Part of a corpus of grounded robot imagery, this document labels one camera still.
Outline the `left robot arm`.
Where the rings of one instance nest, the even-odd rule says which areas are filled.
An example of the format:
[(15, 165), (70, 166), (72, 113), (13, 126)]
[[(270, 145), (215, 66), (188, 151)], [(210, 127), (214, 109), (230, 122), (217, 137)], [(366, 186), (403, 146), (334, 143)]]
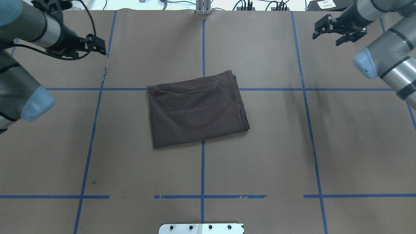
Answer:
[(92, 34), (78, 36), (64, 24), (63, 11), (71, 0), (1, 1), (0, 22), (0, 130), (6, 132), (20, 119), (32, 122), (49, 111), (55, 98), (8, 49), (25, 48), (62, 61), (77, 61), (92, 52), (106, 55), (95, 22), (84, 1), (79, 1), (92, 24)]

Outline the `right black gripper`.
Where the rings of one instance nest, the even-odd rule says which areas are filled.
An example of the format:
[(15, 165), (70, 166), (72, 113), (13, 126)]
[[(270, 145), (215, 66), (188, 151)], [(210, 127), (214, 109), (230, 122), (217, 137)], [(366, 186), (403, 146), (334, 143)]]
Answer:
[(368, 20), (358, 13), (339, 17), (327, 14), (315, 22), (313, 40), (325, 33), (337, 33), (342, 37), (336, 40), (336, 46), (347, 42), (355, 43), (367, 35), (365, 30), (367, 25)]

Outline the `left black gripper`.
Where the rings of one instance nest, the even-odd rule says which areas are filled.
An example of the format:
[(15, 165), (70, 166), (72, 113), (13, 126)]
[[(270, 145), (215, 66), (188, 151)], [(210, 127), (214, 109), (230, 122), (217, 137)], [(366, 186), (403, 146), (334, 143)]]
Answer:
[(98, 52), (101, 55), (106, 55), (106, 43), (103, 39), (94, 34), (88, 34), (85, 38), (79, 37), (70, 28), (64, 28), (64, 49), (63, 55), (65, 57), (79, 57), (81, 52)]

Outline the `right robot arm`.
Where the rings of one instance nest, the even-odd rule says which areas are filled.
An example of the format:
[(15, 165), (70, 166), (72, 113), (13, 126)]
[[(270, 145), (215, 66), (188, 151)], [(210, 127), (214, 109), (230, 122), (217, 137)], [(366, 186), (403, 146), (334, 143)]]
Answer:
[(388, 12), (398, 12), (402, 18), (357, 54), (353, 64), (368, 79), (381, 78), (414, 109), (416, 61), (409, 55), (416, 46), (414, 0), (355, 0), (339, 17), (327, 14), (315, 22), (313, 39), (337, 33), (341, 37), (336, 46), (356, 42), (366, 35), (371, 23)]

